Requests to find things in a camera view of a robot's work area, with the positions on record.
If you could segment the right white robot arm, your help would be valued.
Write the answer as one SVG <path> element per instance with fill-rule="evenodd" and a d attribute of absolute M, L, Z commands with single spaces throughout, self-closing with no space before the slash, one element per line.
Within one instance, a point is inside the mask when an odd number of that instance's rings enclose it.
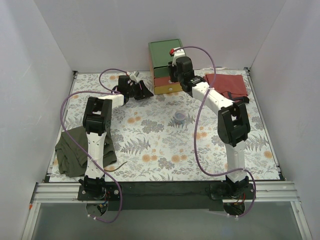
<path fill-rule="evenodd" d="M 214 90 L 203 77 L 195 75 L 192 60 L 188 56 L 174 57 L 168 63 L 170 77 L 178 82 L 182 90 L 192 98 L 201 101 L 217 116 L 217 133 L 225 144 L 227 172 L 225 178 L 227 195 L 237 199 L 245 192 L 242 183 L 248 183 L 245 170 L 245 141 L 251 130 L 247 108 L 242 102 L 234 102 Z"/>

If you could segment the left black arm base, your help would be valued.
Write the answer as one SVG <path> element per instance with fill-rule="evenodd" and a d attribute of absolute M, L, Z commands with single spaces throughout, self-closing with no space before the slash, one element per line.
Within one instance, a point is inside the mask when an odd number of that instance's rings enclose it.
<path fill-rule="evenodd" d="M 116 183 L 106 182 L 102 178 L 89 178 L 79 179 L 80 183 L 78 189 L 78 201 L 119 201 L 120 190 Z"/>

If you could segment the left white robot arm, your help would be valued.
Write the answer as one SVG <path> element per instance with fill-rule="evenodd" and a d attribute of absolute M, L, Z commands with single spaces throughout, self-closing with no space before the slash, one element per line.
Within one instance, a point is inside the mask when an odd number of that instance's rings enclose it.
<path fill-rule="evenodd" d="M 106 136 L 111 131 L 112 110 L 125 105 L 129 99 L 137 101 L 148 99 L 154 94 L 139 80 L 139 72 L 118 77 L 116 91 L 101 97 L 89 97 L 84 116 L 83 127 L 87 137 L 87 168 L 84 176 L 89 179 L 101 179 L 105 173 L 103 166 Z"/>

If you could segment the green drawer box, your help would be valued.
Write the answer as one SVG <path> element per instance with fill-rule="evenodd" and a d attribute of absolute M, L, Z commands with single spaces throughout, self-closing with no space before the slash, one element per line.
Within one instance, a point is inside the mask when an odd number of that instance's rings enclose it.
<path fill-rule="evenodd" d="M 163 78 L 170 75 L 168 63 L 173 60 L 170 50 L 182 46 L 182 41 L 179 38 L 148 43 L 150 67 L 153 70 L 154 78 Z"/>

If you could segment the clear jar of paperclips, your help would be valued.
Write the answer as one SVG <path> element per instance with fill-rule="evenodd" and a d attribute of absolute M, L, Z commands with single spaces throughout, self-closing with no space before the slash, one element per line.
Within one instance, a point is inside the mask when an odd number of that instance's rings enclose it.
<path fill-rule="evenodd" d="M 186 113 L 184 111 L 178 110 L 174 113 L 174 122 L 177 125 L 182 125 L 185 122 L 186 119 Z"/>

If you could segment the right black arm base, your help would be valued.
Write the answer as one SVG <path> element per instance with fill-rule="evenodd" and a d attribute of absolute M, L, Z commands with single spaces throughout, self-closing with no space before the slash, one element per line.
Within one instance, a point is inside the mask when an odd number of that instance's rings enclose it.
<path fill-rule="evenodd" d="M 249 183 L 248 177 L 236 183 L 226 178 L 226 180 L 214 181 L 209 184 L 209 194 L 213 200 L 231 200 L 239 197 L 252 200 L 254 193 L 254 186 Z"/>

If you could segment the red drawer box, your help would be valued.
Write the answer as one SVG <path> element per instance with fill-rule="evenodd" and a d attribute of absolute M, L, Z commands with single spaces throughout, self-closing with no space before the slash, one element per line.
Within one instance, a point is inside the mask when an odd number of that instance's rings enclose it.
<path fill-rule="evenodd" d="M 164 76 L 164 77 L 155 77 L 151 55 L 149 55 L 149 68 L 150 68 L 152 83 L 153 83 L 154 87 L 161 87 L 161 86 L 167 86 L 167 85 L 172 85 L 172 84 L 173 85 L 178 84 L 177 82 L 171 82 L 171 78 L 169 75 Z"/>

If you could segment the yellow drawer box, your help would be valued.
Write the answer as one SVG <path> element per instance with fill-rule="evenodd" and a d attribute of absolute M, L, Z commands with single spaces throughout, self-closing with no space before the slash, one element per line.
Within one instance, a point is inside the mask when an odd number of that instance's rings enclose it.
<path fill-rule="evenodd" d="M 164 86 L 157 86 L 157 87 L 154 87 L 153 85 L 153 90 L 155 95 L 161 95 L 161 94 L 181 92 L 182 87 L 180 86 L 179 83 L 164 85 Z"/>

